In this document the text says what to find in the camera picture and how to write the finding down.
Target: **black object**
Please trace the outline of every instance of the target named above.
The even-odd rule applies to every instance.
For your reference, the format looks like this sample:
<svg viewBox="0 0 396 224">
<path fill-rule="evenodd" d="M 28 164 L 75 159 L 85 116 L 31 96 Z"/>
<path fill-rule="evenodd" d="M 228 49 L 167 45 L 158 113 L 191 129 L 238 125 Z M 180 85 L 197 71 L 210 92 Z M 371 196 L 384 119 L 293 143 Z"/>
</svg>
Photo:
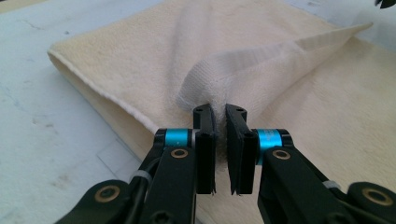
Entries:
<svg viewBox="0 0 396 224">
<path fill-rule="evenodd" d="M 197 163 L 197 193 L 216 192 L 216 120 L 210 105 L 201 105 L 193 110 L 195 153 Z"/>
<path fill-rule="evenodd" d="M 259 137 L 246 125 L 248 112 L 236 105 L 226 105 L 227 161 L 231 194 L 253 191 Z"/>
<path fill-rule="evenodd" d="M 195 194 L 216 191 L 210 105 L 196 107 L 193 122 L 194 130 L 159 129 L 129 185 L 109 180 L 93 186 L 57 223 L 194 223 Z"/>
<path fill-rule="evenodd" d="M 360 182 L 343 193 L 294 146 L 288 131 L 250 130 L 247 116 L 244 108 L 226 105 L 231 190 L 252 192 L 259 161 L 265 224 L 396 224 L 394 192 Z M 108 180 L 93 186 L 57 223 L 194 223 L 196 193 L 216 192 L 215 127 L 210 105 L 201 105 L 193 111 L 193 130 L 158 130 L 129 185 Z"/>
<path fill-rule="evenodd" d="M 393 7 L 396 4 L 396 0 L 375 0 L 375 6 L 378 6 L 381 2 L 380 8 Z"/>
</svg>

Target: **white cable tie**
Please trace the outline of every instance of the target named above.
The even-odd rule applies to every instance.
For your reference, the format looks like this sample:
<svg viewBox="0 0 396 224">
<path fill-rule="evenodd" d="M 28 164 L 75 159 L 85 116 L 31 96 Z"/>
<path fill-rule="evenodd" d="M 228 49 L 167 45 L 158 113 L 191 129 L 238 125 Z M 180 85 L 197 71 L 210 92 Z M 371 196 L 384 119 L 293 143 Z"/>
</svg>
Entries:
<svg viewBox="0 0 396 224">
<path fill-rule="evenodd" d="M 341 186 L 333 180 L 326 180 L 323 182 L 323 185 L 326 187 L 326 189 L 341 189 Z"/>
<path fill-rule="evenodd" d="M 135 176 L 143 177 L 143 178 L 147 179 L 149 185 L 151 184 L 152 177 L 151 177 L 151 175 L 149 174 L 149 172 L 144 171 L 144 170 L 136 170 L 136 171 L 134 172 L 134 174 L 131 175 L 131 180 L 130 180 L 130 182 L 132 181 L 132 179 L 134 179 Z"/>
</svg>

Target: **cream towel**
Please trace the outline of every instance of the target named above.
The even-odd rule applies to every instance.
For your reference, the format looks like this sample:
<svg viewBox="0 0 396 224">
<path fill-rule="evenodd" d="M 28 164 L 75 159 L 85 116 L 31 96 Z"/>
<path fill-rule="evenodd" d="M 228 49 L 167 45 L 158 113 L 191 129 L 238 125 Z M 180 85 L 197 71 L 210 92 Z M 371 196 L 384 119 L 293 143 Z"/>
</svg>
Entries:
<svg viewBox="0 0 396 224">
<path fill-rule="evenodd" d="M 49 56 L 140 158 L 149 132 L 191 127 L 191 109 L 205 103 L 221 129 L 230 103 L 248 111 L 250 128 L 288 129 L 344 189 L 368 180 L 395 190 L 396 55 L 348 40 L 363 28 L 335 29 L 277 1 L 170 0 L 56 43 Z M 253 195 L 231 196 L 220 167 L 198 218 L 261 223 L 259 180 Z"/>
</svg>

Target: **black cable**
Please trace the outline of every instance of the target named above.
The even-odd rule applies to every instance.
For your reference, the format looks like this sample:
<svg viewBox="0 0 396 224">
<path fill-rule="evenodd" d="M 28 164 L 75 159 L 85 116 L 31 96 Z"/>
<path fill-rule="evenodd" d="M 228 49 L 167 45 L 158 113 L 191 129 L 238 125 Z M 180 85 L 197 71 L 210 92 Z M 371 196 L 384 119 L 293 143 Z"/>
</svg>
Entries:
<svg viewBox="0 0 396 224">
<path fill-rule="evenodd" d="M 138 187 L 133 197 L 133 205 L 130 207 L 127 217 L 125 218 L 125 224 L 137 223 L 143 210 L 149 182 L 145 178 L 137 178 L 139 179 Z"/>
<path fill-rule="evenodd" d="M 140 170 L 144 170 L 150 173 L 150 175 L 154 175 L 155 168 L 157 167 L 159 162 L 160 162 L 160 158 L 157 158 L 151 161 L 147 165 L 147 167 L 144 167 L 143 169 L 141 167 Z M 146 178 L 142 176 L 134 176 L 134 178 L 131 180 L 130 186 L 131 186 L 130 187 L 131 198 L 129 200 L 128 213 L 126 214 L 126 217 L 124 219 L 125 224 L 138 222 L 140 218 L 140 214 L 143 210 L 144 201 L 146 199 L 146 193 L 149 188 L 149 182 L 147 181 Z"/>
</svg>

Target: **terry cloth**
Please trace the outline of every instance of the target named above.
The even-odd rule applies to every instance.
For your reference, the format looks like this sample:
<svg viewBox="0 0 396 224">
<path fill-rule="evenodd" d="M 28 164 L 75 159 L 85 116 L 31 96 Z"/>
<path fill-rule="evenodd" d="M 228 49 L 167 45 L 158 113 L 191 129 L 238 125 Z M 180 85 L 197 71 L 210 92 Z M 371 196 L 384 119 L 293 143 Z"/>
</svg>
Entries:
<svg viewBox="0 0 396 224">
<path fill-rule="evenodd" d="M 287 129 L 295 146 L 344 189 L 370 181 L 396 190 L 396 55 L 281 1 L 169 0 L 55 43 L 49 57 L 141 159 L 158 128 L 191 128 L 210 103 L 250 128 Z M 231 196 L 225 137 L 217 194 L 199 195 L 204 223 L 262 223 L 255 192 Z"/>
</svg>

